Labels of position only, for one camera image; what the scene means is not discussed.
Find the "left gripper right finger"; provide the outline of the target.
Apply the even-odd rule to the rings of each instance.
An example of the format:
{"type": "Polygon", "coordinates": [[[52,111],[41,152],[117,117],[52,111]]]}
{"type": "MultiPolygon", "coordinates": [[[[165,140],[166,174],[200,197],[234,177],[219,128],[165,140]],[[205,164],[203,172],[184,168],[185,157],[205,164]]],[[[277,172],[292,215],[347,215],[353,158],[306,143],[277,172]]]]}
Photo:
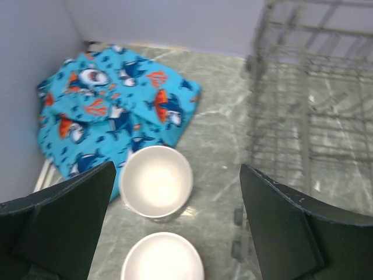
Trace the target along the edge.
{"type": "Polygon", "coordinates": [[[242,198],[263,279],[372,279],[372,217],[242,164],[242,198]]]}

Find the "grey wire dish rack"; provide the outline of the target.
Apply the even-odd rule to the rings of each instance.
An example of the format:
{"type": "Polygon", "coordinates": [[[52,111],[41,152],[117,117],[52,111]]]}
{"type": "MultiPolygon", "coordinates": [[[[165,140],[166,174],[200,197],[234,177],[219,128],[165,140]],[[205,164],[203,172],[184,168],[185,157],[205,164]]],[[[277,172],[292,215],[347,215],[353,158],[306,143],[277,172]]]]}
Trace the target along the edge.
{"type": "Polygon", "coordinates": [[[247,164],[312,243],[372,261],[372,2],[266,1],[247,58],[247,164]]]}

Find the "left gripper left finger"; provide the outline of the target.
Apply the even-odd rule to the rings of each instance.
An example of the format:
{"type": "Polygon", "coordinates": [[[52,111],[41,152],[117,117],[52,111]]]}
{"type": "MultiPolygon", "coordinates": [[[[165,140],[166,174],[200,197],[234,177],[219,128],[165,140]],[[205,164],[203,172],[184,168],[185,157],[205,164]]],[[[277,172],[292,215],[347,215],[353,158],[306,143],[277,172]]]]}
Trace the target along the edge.
{"type": "Polygon", "coordinates": [[[116,169],[104,162],[26,197],[1,204],[1,279],[31,267],[59,279],[87,279],[116,169]]]}

